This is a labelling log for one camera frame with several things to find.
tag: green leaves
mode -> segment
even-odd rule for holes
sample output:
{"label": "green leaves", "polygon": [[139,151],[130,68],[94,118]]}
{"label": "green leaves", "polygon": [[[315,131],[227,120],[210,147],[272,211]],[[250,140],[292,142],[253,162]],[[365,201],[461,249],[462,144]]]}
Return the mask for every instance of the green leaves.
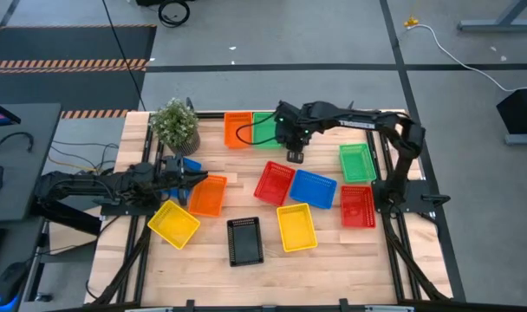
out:
{"label": "green leaves", "polygon": [[167,105],[152,115],[152,130],[158,138],[169,146],[186,143],[198,126],[196,112],[185,105],[181,99],[172,98]]}

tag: computer mouse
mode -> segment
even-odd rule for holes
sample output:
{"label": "computer mouse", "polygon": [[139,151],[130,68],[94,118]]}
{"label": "computer mouse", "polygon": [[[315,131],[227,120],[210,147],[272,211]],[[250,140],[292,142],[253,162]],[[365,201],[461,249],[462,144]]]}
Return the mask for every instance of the computer mouse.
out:
{"label": "computer mouse", "polygon": [[4,306],[17,296],[21,285],[27,278],[29,268],[26,262],[12,263],[0,276],[0,306]]}

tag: desk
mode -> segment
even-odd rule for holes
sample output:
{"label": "desk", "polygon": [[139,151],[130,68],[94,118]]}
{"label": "desk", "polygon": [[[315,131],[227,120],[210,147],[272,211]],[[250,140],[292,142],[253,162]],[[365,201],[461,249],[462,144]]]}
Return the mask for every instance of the desk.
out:
{"label": "desk", "polygon": [[[127,115],[117,155],[117,171],[140,162],[148,117],[149,113]],[[313,250],[285,253],[276,208],[253,196],[268,160],[336,179],[337,187],[344,185],[338,146],[366,142],[365,132],[338,127],[323,135],[317,133],[305,148],[304,163],[297,165],[287,163],[284,149],[227,148],[223,143],[222,119],[202,119],[198,130],[201,146],[189,158],[201,162],[210,174],[227,177],[223,210],[219,218],[197,216],[201,225],[183,250],[176,250],[163,238],[152,234],[142,306],[185,306],[187,299],[194,299],[197,306],[336,305],[339,298],[348,298],[350,304],[396,303],[379,216],[375,229],[342,228],[337,189],[331,210],[311,208],[319,246]],[[375,136],[375,139],[378,146],[379,138]],[[154,138],[151,160],[155,157],[155,142]],[[396,161],[396,151],[393,148],[391,151]],[[170,153],[167,149],[164,151],[164,154]],[[378,156],[384,178],[383,158]],[[421,177],[420,164],[414,161],[409,178]],[[285,205],[294,203],[288,198]],[[260,218],[264,263],[231,268],[226,221],[255,216]],[[405,217],[414,259],[439,291],[450,296],[451,287],[435,225],[415,214]],[[130,217],[120,218],[98,241],[89,282],[96,295],[109,284],[122,263],[129,223]],[[393,221],[393,225],[396,229],[396,222]],[[410,294],[407,271],[401,260],[399,263],[405,293]],[[136,275],[137,268],[133,267],[126,301],[133,300]],[[91,301],[87,295],[85,302]]]}
{"label": "desk", "polygon": [[[5,168],[0,191],[0,276],[14,262],[25,261],[36,252],[44,218],[30,216],[34,187],[48,155],[59,121],[59,104],[15,104],[4,106],[21,118],[20,125],[0,127],[0,139],[9,133],[26,131],[34,135],[32,153],[26,152],[26,137],[12,137],[0,147],[0,165]],[[12,309],[17,311],[22,296]]]}

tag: potted plant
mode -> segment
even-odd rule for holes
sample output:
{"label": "potted plant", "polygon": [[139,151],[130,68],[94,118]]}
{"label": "potted plant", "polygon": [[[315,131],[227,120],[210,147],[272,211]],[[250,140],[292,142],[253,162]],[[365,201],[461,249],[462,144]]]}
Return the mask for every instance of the potted plant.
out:
{"label": "potted plant", "polygon": [[181,99],[171,99],[152,114],[150,124],[159,140],[174,153],[190,155],[200,147],[198,118],[189,98],[186,103]]}

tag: wooden tabletop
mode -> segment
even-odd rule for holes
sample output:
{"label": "wooden tabletop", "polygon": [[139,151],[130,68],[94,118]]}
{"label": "wooden tabletop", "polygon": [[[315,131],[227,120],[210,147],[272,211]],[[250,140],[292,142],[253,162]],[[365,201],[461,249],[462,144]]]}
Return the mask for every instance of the wooden tabletop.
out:
{"label": "wooden tabletop", "polygon": [[[148,113],[127,115],[116,171],[124,171],[141,161],[147,121]],[[341,226],[339,190],[344,179],[339,145],[366,142],[365,132],[337,127],[323,135],[314,134],[304,149],[304,163],[297,165],[287,163],[284,149],[227,148],[223,120],[200,120],[198,130],[202,143],[189,158],[201,162],[210,174],[227,177],[223,210],[218,218],[195,216],[201,225],[183,250],[176,250],[152,234],[142,306],[185,306],[187,299],[194,299],[197,306],[333,305],[338,304],[339,298],[348,298],[350,304],[396,303],[381,217],[376,216],[374,229]],[[379,146],[379,137],[375,139]],[[155,140],[154,136],[151,160],[155,157]],[[393,148],[391,153],[396,161]],[[378,156],[385,178],[383,158]],[[284,252],[277,208],[254,198],[254,189],[268,160],[338,181],[331,210],[310,208],[319,243],[316,248]],[[409,178],[421,177],[419,162],[414,161]],[[295,203],[288,198],[285,205]],[[232,268],[226,221],[247,217],[260,218],[265,261]],[[439,291],[451,296],[434,224],[413,213],[405,217],[416,263]],[[130,217],[121,217],[104,231],[98,242],[89,282],[95,295],[109,284],[122,264],[129,222]],[[405,293],[410,298],[407,271],[400,259],[399,263]],[[133,267],[127,300],[133,298],[136,271]],[[87,295],[85,300],[93,299]]]}

